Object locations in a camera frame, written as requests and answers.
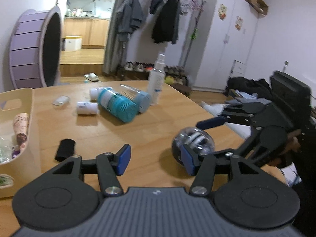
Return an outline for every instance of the cartoon sticker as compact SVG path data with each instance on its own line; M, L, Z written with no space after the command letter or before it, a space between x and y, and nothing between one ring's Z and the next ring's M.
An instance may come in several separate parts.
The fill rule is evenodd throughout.
M227 11L227 7L221 4L220 8L218 9L218 15L221 20L224 20L226 18L226 11Z
M242 27L242 23L244 22L244 20L237 16L237 20L236 20L236 25L235 25L235 28L240 31L241 30L241 27Z

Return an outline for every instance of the baseboard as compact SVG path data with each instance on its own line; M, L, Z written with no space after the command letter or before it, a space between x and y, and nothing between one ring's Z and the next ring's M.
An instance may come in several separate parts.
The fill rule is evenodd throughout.
M192 90L193 91L201 91L201 92L220 92L220 93L224 92L224 90L206 88L206 87L192 87Z
M104 49L104 45L82 45L82 49Z
M61 64L61 77L83 76L84 74L95 73L102 75L103 64Z

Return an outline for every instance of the white slipper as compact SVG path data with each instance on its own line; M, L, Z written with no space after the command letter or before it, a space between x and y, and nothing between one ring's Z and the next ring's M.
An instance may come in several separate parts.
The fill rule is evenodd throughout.
M99 81L99 77L94 74L94 73L90 73L90 74L86 74L84 75L84 77L92 82L98 82Z

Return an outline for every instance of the kitchen counter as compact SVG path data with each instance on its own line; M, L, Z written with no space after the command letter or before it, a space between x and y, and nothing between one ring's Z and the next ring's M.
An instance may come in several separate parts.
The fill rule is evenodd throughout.
M110 20L110 18L100 18L100 17L76 17L76 16L65 16L64 19Z

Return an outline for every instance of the clothes rack pole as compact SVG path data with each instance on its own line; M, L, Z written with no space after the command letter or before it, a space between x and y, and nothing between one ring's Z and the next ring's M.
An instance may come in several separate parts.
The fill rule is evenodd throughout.
M204 1L201 0L201 6L203 8L204 6ZM195 20L195 26L194 26L194 29L198 28L198 22L200 20L200 17L201 17L201 13L202 13L202 10L199 10L199 14ZM189 53L190 53L190 50L191 50L191 47L192 47L192 43L193 43L193 39L190 40L190 44L189 44L189 47L188 47L188 50L186 52L186 55L185 55L185 59L184 59L184 62L183 62L183 67L185 68L185 65L186 65L186 62L188 60L188 57L189 57Z

